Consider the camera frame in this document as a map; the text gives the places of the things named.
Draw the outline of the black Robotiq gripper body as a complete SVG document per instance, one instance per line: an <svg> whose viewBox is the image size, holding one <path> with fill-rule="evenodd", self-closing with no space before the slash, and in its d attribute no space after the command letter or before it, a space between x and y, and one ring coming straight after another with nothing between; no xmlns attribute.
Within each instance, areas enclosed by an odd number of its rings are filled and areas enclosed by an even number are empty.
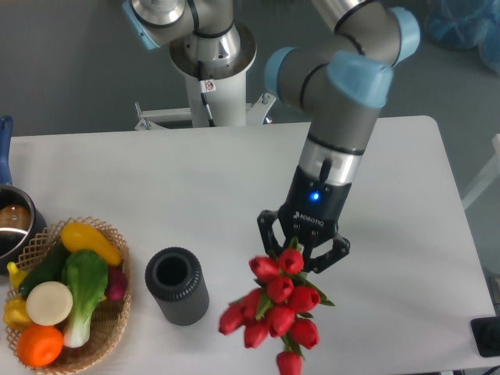
<svg viewBox="0 0 500 375"><path fill-rule="evenodd" d="M303 249L304 263L332 248L338 233L338 220L351 185L331 185L295 170L289 192L279 209L289 209L291 240L296 238Z"/></svg>

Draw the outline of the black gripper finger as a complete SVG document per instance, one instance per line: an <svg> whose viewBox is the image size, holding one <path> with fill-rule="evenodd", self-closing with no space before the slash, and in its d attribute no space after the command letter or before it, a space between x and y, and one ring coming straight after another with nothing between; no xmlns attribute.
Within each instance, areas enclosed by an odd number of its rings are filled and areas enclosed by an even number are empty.
<svg viewBox="0 0 500 375"><path fill-rule="evenodd" d="M324 270L333 266L335 263L342 260L350 253L350 241L337 234L332 240L332 248L323 255L310 259L308 263L308 271L314 273L322 273Z"/></svg>
<svg viewBox="0 0 500 375"><path fill-rule="evenodd" d="M266 254L277 258L288 248L291 242L291 216L289 209L271 211L264 209L257 217L260 237ZM278 221L284 234L284 240L279 242L273 229L274 223Z"/></svg>

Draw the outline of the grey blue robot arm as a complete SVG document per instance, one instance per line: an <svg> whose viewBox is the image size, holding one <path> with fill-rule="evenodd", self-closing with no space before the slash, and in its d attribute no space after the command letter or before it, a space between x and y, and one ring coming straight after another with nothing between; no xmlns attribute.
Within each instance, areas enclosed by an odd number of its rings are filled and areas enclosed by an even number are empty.
<svg viewBox="0 0 500 375"><path fill-rule="evenodd" d="M378 1L317 1L332 28L316 48L281 48L266 63L266 91L312 118L284 204L258 218L269 255L302 246L305 272L320 273L344 258L349 241L338 220L384 107L394 67L420 43L406 9ZM147 49L166 46L184 75L194 127L249 124L246 73L255 61L252 32L234 18L231 1L125 1L123 12Z"/></svg>

